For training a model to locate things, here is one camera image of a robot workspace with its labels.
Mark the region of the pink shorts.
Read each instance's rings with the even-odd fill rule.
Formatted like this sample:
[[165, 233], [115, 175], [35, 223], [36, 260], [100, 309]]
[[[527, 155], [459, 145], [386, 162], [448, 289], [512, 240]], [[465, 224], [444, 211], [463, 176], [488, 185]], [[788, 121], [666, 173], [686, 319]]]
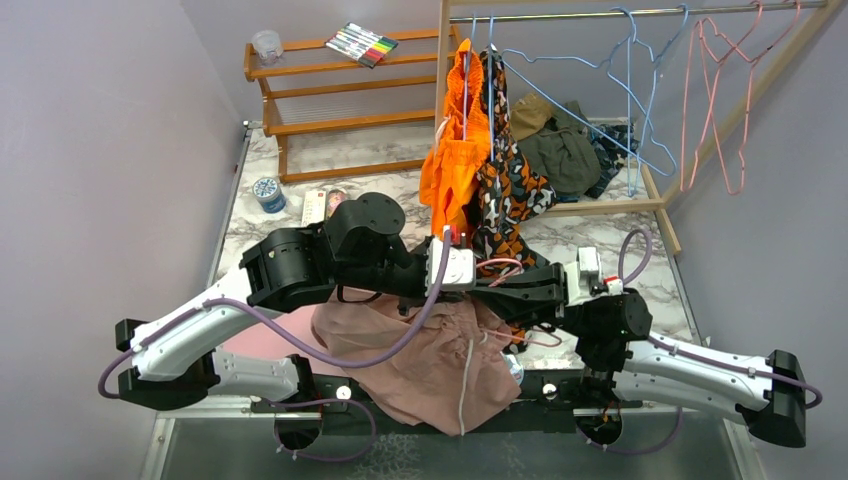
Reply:
[[314, 337], [333, 358], [356, 363], [345, 373], [392, 419], [426, 423], [456, 436], [505, 410], [521, 388], [502, 354], [506, 323], [477, 300], [434, 305], [421, 330], [377, 365], [407, 333], [418, 311], [403, 315], [399, 300], [384, 295], [365, 304], [333, 300], [312, 316]]

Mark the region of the camouflage orange black shorts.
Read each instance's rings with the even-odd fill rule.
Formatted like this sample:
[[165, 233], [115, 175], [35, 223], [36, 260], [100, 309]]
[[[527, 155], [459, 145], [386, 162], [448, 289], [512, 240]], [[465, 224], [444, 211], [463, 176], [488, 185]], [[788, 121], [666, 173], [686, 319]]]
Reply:
[[472, 237], [475, 254], [483, 260], [515, 259], [527, 269], [549, 264], [523, 238], [520, 225], [547, 212], [555, 204], [549, 180], [536, 173], [522, 154], [510, 127], [508, 86], [501, 54], [490, 46], [481, 62], [492, 54], [494, 158], [478, 170], [477, 225]]

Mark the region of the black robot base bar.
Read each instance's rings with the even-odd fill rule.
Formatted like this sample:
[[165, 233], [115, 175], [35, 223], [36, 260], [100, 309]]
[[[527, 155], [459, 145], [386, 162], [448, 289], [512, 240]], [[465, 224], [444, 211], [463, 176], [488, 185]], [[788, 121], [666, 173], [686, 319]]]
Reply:
[[[379, 433], [431, 434], [438, 430], [426, 424], [407, 425], [391, 419], [370, 399], [358, 382], [341, 376], [315, 374], [314, 387], [307, 394], [297, 394], [292, 403], [334, 398], [340, 387], [363, 403], [375, 418]], [[619, 408], [639, 408], [640, 401], [613, 401], [605, 393], [591, 393], [584, 384], [580, 370], [529, 370], [524, 373], [518, 399], [503, 412], [473, 429], [476, 433], [575, 433], [577, 417], [610, 415]], [[250, 411], [271, 414], [279, 425], [289, 431], [319, 428], [326, 435], [365, 435], [371, 432], [364, 412], [344, 404], [325, 403], [321, 406], [286, 408], [269, 400], [253, 401]]]

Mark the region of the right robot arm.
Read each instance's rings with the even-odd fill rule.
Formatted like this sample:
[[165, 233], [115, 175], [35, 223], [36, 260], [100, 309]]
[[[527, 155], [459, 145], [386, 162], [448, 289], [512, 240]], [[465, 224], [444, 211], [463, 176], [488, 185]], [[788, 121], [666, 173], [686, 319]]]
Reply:
[[598, 266], [553, 263], [501, 284], [481, 279], [470, 295], [510, 326], [547, 324], [576, 338], [582, 370], [563, 380], [541, 374], [525, 396], [538, 388], [542, 402], [600, 411], [656, 402], [722, 417], [773, 445], [807, 444], [807, 385], [795, 355], [733, 354], [668, 338], [653, 331], [640, 292]]

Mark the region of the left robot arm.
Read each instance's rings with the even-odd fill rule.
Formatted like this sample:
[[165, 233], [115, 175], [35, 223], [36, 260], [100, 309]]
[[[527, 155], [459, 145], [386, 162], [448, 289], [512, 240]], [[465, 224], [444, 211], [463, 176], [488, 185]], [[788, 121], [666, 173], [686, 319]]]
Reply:
[[[252, 395], [302, 410], [313, 401], [315, 387], [305, 363], [318, 351], [279, 325], [278, 315], [324, 304], [347, 288], [419, 302], [411, 326], [387, 351], [367, 360], [325, 357], [336, 367], [363, 369], [408, 346], [445, 294], [494, 291], [478, 277], [475, 255], [450, 227], [410, 251], [400, 236], [404, 224], [394, 199], [363, 194], [343, 201], [326, 220], [272, 231], [219, 281], [172, 313], [152, 322], [118, 322], [119, 356], [105, 370], [118, 381], [113, 397], [169, 411], [210, 395]], [[269, 361], [224, 349], [227, 340], [256, 324], [297, 347], [298, 355]]]

